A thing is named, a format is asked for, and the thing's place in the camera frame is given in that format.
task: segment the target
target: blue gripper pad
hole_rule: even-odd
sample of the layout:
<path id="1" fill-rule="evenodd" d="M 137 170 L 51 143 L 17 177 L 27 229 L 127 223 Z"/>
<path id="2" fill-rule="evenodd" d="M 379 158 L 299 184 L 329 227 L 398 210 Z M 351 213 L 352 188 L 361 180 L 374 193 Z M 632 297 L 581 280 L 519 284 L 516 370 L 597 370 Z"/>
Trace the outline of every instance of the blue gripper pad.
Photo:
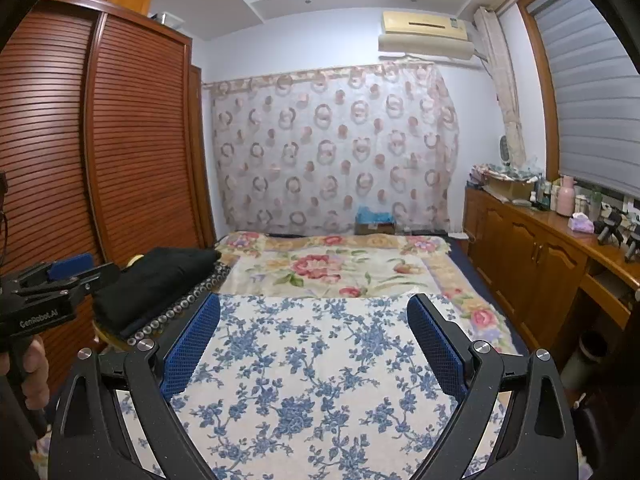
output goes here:
<path id="1" fill-rule="evenodd" d="M 442 391 L 460 403 L 466 397 L 463 362 L 431 314 L 416 296 L 409 300 L 406 308 L 409 328 L 414 333 L 420 349 L 429 362 Z"/>
<path id="2" fill-rule="evenodd" d="M 210 294 L 164 360 L 160 391 L 167 401 L 189 384 L 219 322 L 220 299 Z"/>
<path id="3" fill-rule="evenodd" d="M 80 272 L 93 268 L 94 258 L 91 254 L 84 253 L 53 263 L 47 275 L 50 282 L 56 282 L 57 280 L 66 280 L 76 274 L 80 274 Z"/>

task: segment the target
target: floral bedspread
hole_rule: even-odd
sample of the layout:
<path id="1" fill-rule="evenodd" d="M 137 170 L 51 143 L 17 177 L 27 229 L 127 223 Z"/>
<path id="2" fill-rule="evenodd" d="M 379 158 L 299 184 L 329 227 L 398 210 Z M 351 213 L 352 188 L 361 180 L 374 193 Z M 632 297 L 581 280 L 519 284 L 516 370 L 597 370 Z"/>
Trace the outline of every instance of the floral bedspread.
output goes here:
<path id="1" fill-rule="evenodd" d="M 456 407 L 415 343 L 410 297 L 221 296 L 220 324 L 187 389 L 171 400 L 215 475 L 410 478 Z M 430 299 L 472 338 L 482 335 L 484 321 L 442 294 Z M 129 395 L 119 397 L 141 464 L 161 474 Z M 484 467 L 505 405 L 496 403 L 470 474 Z"/>
<path id="2" fill-rule="evenodd" d="M 478 296 L 449 258 L 442 238 L 325 236 L 270 238 L 236 232 L 218 246 L 240 256 L 221 294 L 281 298 L 376 298 L 409 290 L 443 295 L 469 319 L 474 333 L 503 353 L 517 353 L 501 316 Z"/>

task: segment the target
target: louvered wardrobe door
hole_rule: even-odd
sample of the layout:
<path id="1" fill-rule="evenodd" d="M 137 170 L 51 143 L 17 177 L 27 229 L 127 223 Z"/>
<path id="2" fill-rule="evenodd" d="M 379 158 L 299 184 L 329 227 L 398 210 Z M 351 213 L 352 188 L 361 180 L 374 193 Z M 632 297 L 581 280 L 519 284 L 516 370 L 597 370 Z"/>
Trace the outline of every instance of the louvered wardrobe door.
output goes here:
<path id="1" fill-rule="evenodd" d="M 188 47 L 109 16 L 98 50 L 92 196 L 118 264 L 156 246 L 197 247 L 186 136 Z"/>
<path id="2" fill-rule="evenodd" d="M 81 102 L 96 14 L 42 2 L 0 53 L 0 170 L 9 193 L 2 273 L 90 252 L 100 262 L 86 195 Z M 62 384 L 78 350 L 93 344 L 90 302 L 44 334 L 49 384 Z"/>

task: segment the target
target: curtain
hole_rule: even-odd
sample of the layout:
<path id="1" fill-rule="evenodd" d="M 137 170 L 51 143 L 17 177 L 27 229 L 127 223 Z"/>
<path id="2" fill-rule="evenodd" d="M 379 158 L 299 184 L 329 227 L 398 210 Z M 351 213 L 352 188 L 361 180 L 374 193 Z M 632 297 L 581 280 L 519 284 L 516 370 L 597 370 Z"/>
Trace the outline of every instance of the curtain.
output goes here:
<path id="1" fill-rule="evenodd" d="M 527 155 L 522 138 L 518 92 L 507 41 L 495 12 L 480 7 L 476 10 L 474 19 L 482 37 L 491 76 L 498 91 L 498 102 L 502 110 L 511 163 L 519 167 L 526 162 Z"/>
<path id="2" fill-rule="evenodd" d="M 233 230 L 350 232 L 360 206 L 448 230 L 458 117 L 434 64 L 258 76 L 215 83 L 211 94 Z"/>

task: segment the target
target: human hand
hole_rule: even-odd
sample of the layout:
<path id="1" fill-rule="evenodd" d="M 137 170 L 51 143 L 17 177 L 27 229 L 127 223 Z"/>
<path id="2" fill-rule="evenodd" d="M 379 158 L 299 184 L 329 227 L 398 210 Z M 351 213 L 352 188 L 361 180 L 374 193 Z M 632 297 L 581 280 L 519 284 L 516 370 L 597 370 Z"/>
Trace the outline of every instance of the human hand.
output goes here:
<path id="1" fill-rule="evenodd" d="M 44 353 L 44 344 L 40 336 L 33 338 L 22 359 L 22 366 L 29 376 L 22 383 L 22 392 L 26 397 L 25 405 L 30 410 L 39 410 L 49 403 L 49 362 Z M 0 354 L 0 376 L 9 371 L 9 354 Z"/>

